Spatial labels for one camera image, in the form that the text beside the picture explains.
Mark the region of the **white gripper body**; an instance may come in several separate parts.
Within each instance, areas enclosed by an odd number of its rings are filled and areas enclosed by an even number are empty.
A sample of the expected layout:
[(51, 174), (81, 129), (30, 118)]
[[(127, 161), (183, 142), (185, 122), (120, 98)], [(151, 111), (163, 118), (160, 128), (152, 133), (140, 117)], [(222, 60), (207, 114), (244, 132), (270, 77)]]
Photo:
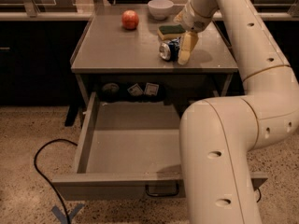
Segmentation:
[(192, 0), (188, 0), (181, 11), (180, 23), (186, 31), (201, 33), (211, 23), (214, 13), (214, 7), (194, 4)]

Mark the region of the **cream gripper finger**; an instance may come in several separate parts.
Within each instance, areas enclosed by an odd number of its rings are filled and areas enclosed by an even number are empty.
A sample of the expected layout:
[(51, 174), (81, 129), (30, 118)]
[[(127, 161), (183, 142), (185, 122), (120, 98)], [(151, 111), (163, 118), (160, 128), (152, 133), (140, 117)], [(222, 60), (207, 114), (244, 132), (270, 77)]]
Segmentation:
[(181, 24), (182, 23), (182, 15), (183, 15), (183, 11), (180, 11), (173, 19), (173, 22), (175, 22), (177, 24)]
[(191, 53), (198, 42), (198, 34), (196, 32), (186, 32), (179, 43), (178, 63), (185, 65), (190, 59)]

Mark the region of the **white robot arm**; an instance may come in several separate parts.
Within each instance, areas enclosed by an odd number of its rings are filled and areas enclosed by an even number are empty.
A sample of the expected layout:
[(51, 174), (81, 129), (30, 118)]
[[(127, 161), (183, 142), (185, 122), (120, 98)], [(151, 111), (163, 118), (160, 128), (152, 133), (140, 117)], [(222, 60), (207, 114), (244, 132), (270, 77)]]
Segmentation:
[(185, 64), (199, 33), (220, 12), (244, 95), (191, 104), (179, 128), (180, 160), (190, 224), (262, 224), (247, 153), (273, 145), (299, 126), (299, 85), (250, 0), (188, 0), (177, 15), (186, 33)]

